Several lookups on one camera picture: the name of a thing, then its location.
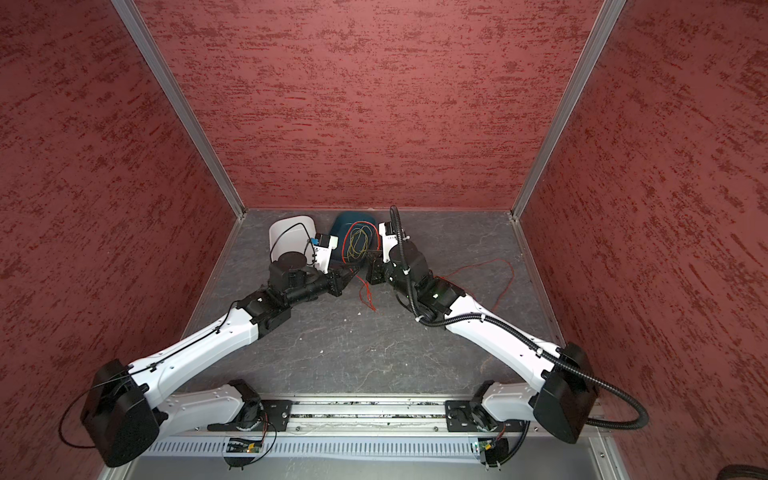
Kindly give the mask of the black cable spool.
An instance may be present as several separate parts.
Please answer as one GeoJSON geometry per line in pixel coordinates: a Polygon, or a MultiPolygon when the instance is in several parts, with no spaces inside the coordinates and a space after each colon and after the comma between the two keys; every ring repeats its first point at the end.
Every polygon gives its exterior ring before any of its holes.
{"type": "Polygon", "coordinates": [[[384,261],[381,251],[367,253],[364,264],[366,267],[365,280],[368,284],[380,285],[388,282],[388,263],[384,261]]]}

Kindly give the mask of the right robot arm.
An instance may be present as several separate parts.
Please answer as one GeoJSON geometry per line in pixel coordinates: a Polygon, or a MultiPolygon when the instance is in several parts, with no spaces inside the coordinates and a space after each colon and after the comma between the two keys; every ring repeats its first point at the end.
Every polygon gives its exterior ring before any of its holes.
{"type": "Polygon", "coordinates": [[[423,326],[444,328],[469,340],[524,381],[485,383],[470,403],[478,423],[535,422],[558,440],[578,440],[598,396],[580,347],[561,348],[512,326],[466,290],[435,276],[410,241],[375,256],[369,281],[389,284],[423,326]]]}

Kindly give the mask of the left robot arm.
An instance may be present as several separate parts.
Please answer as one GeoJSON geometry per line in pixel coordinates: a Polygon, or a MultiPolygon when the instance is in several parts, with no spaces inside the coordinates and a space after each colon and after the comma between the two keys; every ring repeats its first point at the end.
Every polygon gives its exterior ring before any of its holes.
{"type": "Polygon", "coordinates": [[[125,465],[157,440],[205,424],[233,422],[257,405],[243,381],[178,394],[188,380],[236,350],[264,338],[291,316],[294,306],[323,294],[338,297],[358,270],[320,270],[300,252],[282,254],[269,266],[266,285],[234,301],[219,319],[170,347],[125,365],[117,359],[94,375],[80,421],[105,465],[125,465]]]}

